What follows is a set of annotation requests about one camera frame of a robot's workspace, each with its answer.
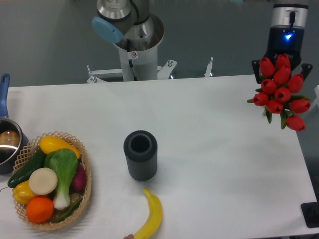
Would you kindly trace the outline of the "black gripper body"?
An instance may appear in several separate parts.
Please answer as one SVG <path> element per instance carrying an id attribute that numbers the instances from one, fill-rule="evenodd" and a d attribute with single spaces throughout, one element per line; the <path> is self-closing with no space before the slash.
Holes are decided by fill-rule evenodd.
<path id="1" fill-rule="evenodd" d="M 301 63 L 301 49 L 305 30 L 302 28 L 271 27 L 264 57 L 273 63 L 279 55 L 287 54 L 292 69 Z"/>

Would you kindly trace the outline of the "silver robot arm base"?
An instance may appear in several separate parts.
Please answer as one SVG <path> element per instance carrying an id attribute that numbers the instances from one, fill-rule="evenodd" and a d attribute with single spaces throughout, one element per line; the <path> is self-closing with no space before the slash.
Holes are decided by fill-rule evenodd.
<path id="1" fill-rule="evenodd" d="M 162 21 L 150 12 L 148 0 L 99 0 L 94 31 L 128 52 L 158 46 L 164 37 Z"/>

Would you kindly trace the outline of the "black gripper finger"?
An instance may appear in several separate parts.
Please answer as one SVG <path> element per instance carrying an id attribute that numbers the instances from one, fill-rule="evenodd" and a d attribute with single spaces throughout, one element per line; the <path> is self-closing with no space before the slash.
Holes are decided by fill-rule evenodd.
<path id="1" fill-rule="evenodd" d="M 251 65 L 252 65 L 252 69 L 253 69 L 253 72 L 254 72 L 254 76 L 255 76 L 255 79 L 256 79 L 256 82 L 257 84 L 260 84 L 261 83 L 261 78 L 260 78 L 260 72 L 259 72 L 259 69 L 260 69 L 260 60 L 252 60 L 251 61 Z"/>
<path id="2" fill-rule="evenodd" d="M 310 63 L 302 63 L 301 68 L 301 74 L 305 80 L 307 76 L 310 74 L 311 70 L 313 69 L 313 65 Z"/>

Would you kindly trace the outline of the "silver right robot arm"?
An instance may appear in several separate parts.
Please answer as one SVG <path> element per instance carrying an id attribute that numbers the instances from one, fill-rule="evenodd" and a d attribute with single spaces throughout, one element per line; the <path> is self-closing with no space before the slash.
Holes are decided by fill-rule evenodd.
<path id="1" fill-rule="evenodd" d="M 291 69 L 302 62 L 301 49 L 309 9 L 308 0 L 275 0 L 265 57 L 276 63 L 288 54 Z"/>

